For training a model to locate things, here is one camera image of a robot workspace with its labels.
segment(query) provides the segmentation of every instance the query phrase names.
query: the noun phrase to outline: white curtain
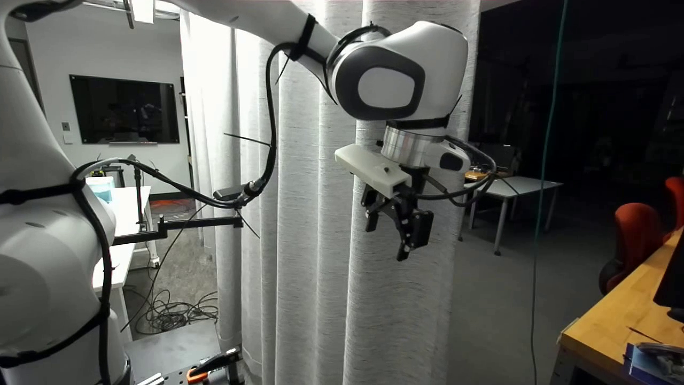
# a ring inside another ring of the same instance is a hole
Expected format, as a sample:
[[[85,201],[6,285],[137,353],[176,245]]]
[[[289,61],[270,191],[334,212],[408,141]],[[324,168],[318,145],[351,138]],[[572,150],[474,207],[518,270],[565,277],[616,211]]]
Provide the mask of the white curtain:
[[[298,5],[337,36],[371,21],[394,32],[418,20],[458,28],[468,38],[469,61],[449,128],[467,137],[479,0]],[[211,194],[255,179],[268,148],[223,133],[269,142],[264,77],[272,46],[188,13],[181,15],[181,40],[195,186]],[[281,55],[272,79],[284,63]],[[435,212],[430,243],[398,262],[394,225],[381,217],[375,232],[364,232],[363,186],[333,155],[352,142],[378,151],[384,124],[347,116],[292,62],[274,98],[278,170],[242,211],[261,238],[246,227],[204,232],[217,258],[222,348],[241,342],[250,380],[264,384],[445,383],[462,211],[445,202],[422,205]],[[458,175],[439,178],[462,185]],[[228,214],[220,211],[202,214]]]

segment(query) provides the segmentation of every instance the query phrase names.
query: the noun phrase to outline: floor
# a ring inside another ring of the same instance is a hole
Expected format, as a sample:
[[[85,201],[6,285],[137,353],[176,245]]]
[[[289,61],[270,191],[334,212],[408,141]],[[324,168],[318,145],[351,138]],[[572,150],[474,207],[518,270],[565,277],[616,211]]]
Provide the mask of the floor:
[[[559,332],[601,298],[597,276],[613,256],[616,204],[592,205],[561,195],[551,231],[540,239],[534,335],[539,384],[549,381]],[[476,228],[463,232],[453,293],[450,338],[456,348],[449,354],[449,384],[533,383],[529,333],[536,250],[534,198],[521,201],[518,208],[516,220],[506,223],[501,256],[492,252],[498,219],[495,211],[478,214]],[[187,208],[155,208],[160,210],[171,210],[170,216],[183,218]],[[159,252],[169,244],[170,239],[158,241]],[[215,290],[214,266],[213,258],[200,246],[197,230],[185,230],[159,271],[155,293],[167,288],[172,300],[197,302]],[[129,275],[130,290],[125,295],[131,316],[142,303],[132,290],[146,293],[149,273],[156,271],[132,271]],[[150,331],[145,319],[137,328]],[[133,335],[139,338],[141,333]]]

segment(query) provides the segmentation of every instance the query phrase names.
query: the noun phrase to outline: green cable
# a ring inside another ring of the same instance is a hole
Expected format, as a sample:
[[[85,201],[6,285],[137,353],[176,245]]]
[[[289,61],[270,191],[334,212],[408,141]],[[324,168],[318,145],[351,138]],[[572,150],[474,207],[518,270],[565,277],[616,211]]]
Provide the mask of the green cable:
[[[534,313],[537,300],[537,259],[539,256],[539,232],[542,227],[542,203],[544,201],[544,176],[547,172],[547,150],[549,149],[549,137],[551,136],[551,124],[553,113],[555,112],[556,94],[558,89],[558,73],[560,67],[560,53],[563,45],[563,31],[565,29],[565,18],[568,10],[568,0],[563,0],[563,11],[560,16],[560,26],[558,27],[558,41],[556,42],[555,68],[553,70],[553,89],[551,91],[551,109],[549,110],[549,120],[547,121],[547,132],[544,137],[544,150],[542,152],[542,171],[539,191],[539,204],[537,206],[537,223],[534,227],[534,261],[532,263],[532,309],[529,333],[529,347],[532,354],[532,367],[534,370],[534,385],[537,385],[537,360],[534,353]]]

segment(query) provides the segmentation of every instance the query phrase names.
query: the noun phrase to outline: orange chair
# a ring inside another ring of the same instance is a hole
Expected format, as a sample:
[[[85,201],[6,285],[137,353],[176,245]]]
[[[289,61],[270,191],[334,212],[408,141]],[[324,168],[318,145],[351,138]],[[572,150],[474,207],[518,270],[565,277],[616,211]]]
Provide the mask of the orange chair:
[[[615,258],[598,275],[598,287],[606,295],[654,251],[663,245],[660,217],[643,203],[628,203],[615,211]]]
[[[684,226],[684,177],[669,177],[665,180],[665,187],[672,194],[674,208],[677,213],[677,224],[674,229]]]

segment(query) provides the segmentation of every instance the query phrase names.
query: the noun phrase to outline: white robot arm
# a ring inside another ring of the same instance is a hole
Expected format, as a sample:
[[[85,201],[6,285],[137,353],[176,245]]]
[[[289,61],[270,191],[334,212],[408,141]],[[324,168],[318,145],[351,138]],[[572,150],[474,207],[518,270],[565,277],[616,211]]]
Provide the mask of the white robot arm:
[[[0,1],[0,308],[11,314],[0,317],[0,367],[9,385],[131,383],[131,367],[113,312],[100,327],[73,338],[102,308],[91,279],[114,237],[111,211],[83,187],[79,203],[68,194],[24,202],[25,193],[8,193],[65,185],[75,168],[51,133],[12,54],[5,19],[11,14],[30,21],[78,2]],[[402,235],[399,259],[427,244],[432,213],[416,205],[427,170],[464,171],[470,165],[462,148],[444,142],[468,51],[459,31],[419,21],[393,35],[361,42],[361,34],[382,29],[366,27],[337,38],[289,1],[171,2],[276,46],[287,44],[284,51],[290,56],[301,54],[298,61],[347,113],[386,121],[382,155],[350,145],[335,156],[368,184],[363,199],[368,231],[373,230],[378,213],[385,212]],[[244,192],[253,198],[266,182],[252,182]],[[398,195],[407,199],[394,200]],[[83,213],[84,205],[92,210],[89,215]],[[416,212],[419,221],[406,220]],[[101,226],[93,223],[93,217]],[[105,325],[108,331],[98,333]],[[74,342],[69,346],[50,351],[70,338]]]

